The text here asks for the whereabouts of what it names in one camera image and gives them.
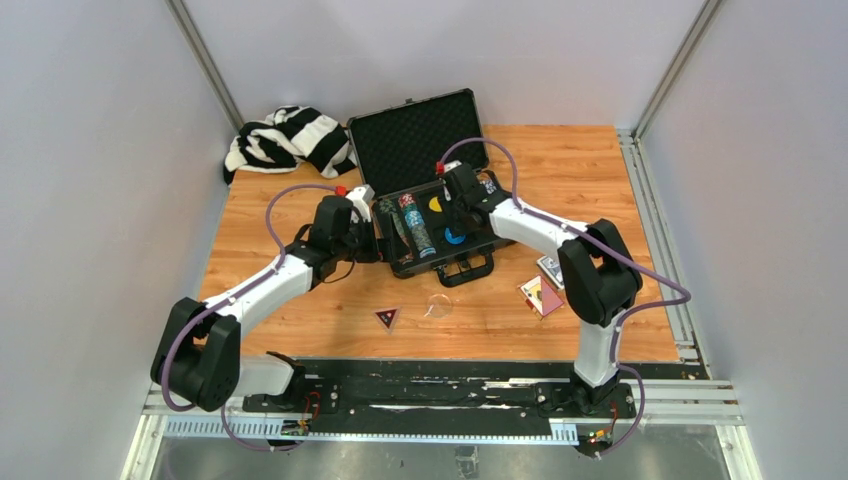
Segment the black poker set case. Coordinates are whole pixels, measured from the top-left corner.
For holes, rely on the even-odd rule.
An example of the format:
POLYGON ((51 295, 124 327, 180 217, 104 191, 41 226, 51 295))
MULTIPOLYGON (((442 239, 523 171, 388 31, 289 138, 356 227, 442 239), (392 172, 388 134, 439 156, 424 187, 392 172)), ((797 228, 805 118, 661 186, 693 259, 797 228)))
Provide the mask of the black poker set case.
POLYGON ((446 215, 432 212, 428 201, 437 196, 441 206, 445 191, 436 174, 436 163, 452 146, 460 160, 485 178, 489 156, 480 142, 465 144, 467 138, 478 139, 482 124, 478 116, 474 92, 461 89, 427 99, 407 100, 404 104, 381 111, 358 115, 347 122, 347 131, 359 163, 363 183, 375 192, 372 210, 383 248, 383 258, 399 279, 408 279, 429 271, 436 272, 439 282, 456 287, 491 274, 495 267, 493 254, 508 242, 485 242, 482 238, 465 240, 461 245, 445 241, 446 215), (407 226, 398 198, 405 193, 414 196, 424 218, 435 255, 420 258, 407 226), (389 218, 382 214, 378 202, 392 200, 400 213, 414 259, 398 261, 389 218))

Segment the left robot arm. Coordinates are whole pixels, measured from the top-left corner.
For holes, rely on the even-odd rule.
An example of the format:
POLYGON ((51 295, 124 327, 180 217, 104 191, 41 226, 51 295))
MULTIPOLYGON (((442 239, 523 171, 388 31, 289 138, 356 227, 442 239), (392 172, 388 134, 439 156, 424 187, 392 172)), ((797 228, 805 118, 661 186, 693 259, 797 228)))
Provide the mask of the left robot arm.
POLYGON ((283 413, 304 405, 302 368, 279 353, 245 355, 242 342, 286 302, 327 282, 338 263, 379 261, 372 196, 357 187, 322 198, 302 238, 266 267, 221 294, 172 306, 150 371, 170 408, 180 408, 180 397, 187 409, 212 412, 233 396, 253 395, 267 395, 283 413))

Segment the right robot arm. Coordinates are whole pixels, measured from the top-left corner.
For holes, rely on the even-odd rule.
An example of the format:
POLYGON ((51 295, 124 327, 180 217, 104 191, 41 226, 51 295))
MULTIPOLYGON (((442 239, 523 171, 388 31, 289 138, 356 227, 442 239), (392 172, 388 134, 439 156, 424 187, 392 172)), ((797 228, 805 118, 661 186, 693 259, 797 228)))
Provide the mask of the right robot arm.
POLYGON ((440 162, 443 205, 455 229, 488 228, 501 239, 557 260, 568 305, 580 320, 579 350, 571 376, 571 400, 582 415, 609 407, 619 379, 619 321, 635 303, 641 275, 611 222, 573 222, 537 209, 500 187, 488 190, 460 161, 440 162))

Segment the blue playing card box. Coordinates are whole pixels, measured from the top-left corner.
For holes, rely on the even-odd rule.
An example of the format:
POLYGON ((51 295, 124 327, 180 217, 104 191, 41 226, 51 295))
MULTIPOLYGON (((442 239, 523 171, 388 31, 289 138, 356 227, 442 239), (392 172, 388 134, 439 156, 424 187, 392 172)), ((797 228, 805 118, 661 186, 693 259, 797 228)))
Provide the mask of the blue playing card box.
POLYGON ((548 256, 543 256, 536 261, 536 264, 557 290, 564 290, 565 285, 562 270, 556 260, 548 256))

